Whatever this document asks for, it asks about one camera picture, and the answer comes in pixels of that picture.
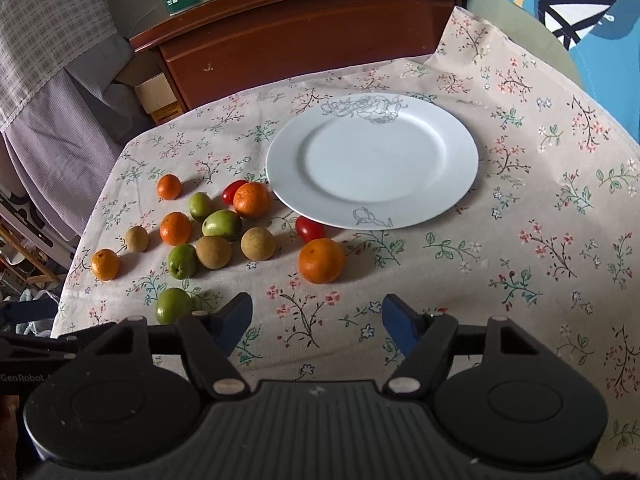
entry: orange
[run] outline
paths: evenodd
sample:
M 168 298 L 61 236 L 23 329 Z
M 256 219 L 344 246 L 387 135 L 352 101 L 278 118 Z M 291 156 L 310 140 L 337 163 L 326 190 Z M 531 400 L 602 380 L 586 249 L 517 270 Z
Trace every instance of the orange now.
M 344 253 L 329 238 L 311 240 L 298 255 L 298 270 L 311 283 L 331 283 L 344 268 Z
M 158 187 L 156 188 L 156 191 L 162 200 L 175 200 L 180 196 L 182 183 L 175 175 L 165 175 L 158 180 Z
M 191 238 L 191 221 L 184 213 L 169 213 L 160 224 L 160 237 L 172 246 L 187 243 Z
M 247 182 L 234 195 L 234 209 L 243 218 L 255 220 L 265 216 L 270 208 L 269 190 L 260 182 Z
M 100 249 L 91 257 L 91 270 L 102 282 L 111 281 L 118 275 L 120 259 L 111 249 Z

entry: brown fruit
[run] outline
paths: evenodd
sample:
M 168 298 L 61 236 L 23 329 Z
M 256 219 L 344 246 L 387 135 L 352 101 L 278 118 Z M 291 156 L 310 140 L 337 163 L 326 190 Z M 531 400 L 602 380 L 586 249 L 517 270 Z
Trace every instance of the brown fruit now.
M 143 253 L 149 245 L 149 233 L 140 225 L 134 225 L 124 235 L 124 241 L 127 249 L 134 253 Z
M 240 248 L 252 262 L 261 262 L 273 256 L 276 238 L 264 227 L 252 227 L 242 236 Z
M 221 269 L 231 259 L 231 244 L 222 236 L 203 236 L 196 243 L 196 254 L 207 269 Z

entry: tablecloth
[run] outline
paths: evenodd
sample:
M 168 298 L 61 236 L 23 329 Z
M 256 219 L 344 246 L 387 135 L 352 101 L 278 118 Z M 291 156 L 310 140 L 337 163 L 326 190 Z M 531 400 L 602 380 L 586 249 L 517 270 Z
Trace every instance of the tablecloth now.
M 54 335 L 132 314 L 155 322 L 155 300 L 168 286 L 211 310 L 246 291 L 254 320 L 231 360 L 251 384 L 382 381 L 402 360 L 382 325 L 385 294 L 469 324 L 507 314 L 605 396 L 610 417 L 596 463 L 640 470 L 640 148 L 568 79 L 463 9 L 454 10 L 425 63 L 398 59 L 348 72 L 245 91 L 130 142 L 82 236 Z M 257 222 L 279 241 L 266 262 L 249 262 L 236 246 L 227 268 L 180 282 L 168 273 L 166 245 L 127 251 L 131 225 L 155 232 L 165 214 L 188 211 L 196 189 L 217 196 L 238 178 L 264 181 L 270 141 L 290 118 L 363 91 L 435 103 L 469 129 L 479 173 L 450 211 L 399 230 L 330 230 L 347 259 L 329 285 L 297 273 L 296 214 L 279 202 Z M 156 196 L 165 173 L 185 183 L 177 201 Z M 89 270 L 92 253 L 104 247 L 122 255 L 121 275 L 108 283 Z M 177 358 L 157 361 L 180 369 Z M 463 357 L 456 366 L 472 362 Z

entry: cherry tomato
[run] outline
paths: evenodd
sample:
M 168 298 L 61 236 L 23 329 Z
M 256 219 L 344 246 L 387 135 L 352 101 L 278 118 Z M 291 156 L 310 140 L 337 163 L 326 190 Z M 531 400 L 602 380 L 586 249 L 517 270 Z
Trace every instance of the cherry tomato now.
M 227 205 L 233 205 L 236 191 L 238 191 L 238 189 L 241 186 L 244 186 L 244 184 L 246 183 L 247 183 L 246 180 L 236 180 L 235 182 L 232 182 L 231 184 L 226 186 L 225 190 L 222 192 L 222 202 L 224 202 Z
M 324 226 L 303 216 L 299 216 L 296 220 L 296 232 L 305 243 L 324 238 Z

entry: wooden cabinet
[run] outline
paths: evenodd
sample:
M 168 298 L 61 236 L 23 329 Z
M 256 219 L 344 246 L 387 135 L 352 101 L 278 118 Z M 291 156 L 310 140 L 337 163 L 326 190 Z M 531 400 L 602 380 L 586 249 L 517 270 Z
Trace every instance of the wooden cabinet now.
M 130 40 L 191 110 L 304 73 L 435 51 L 464 0 L 211 0 Z

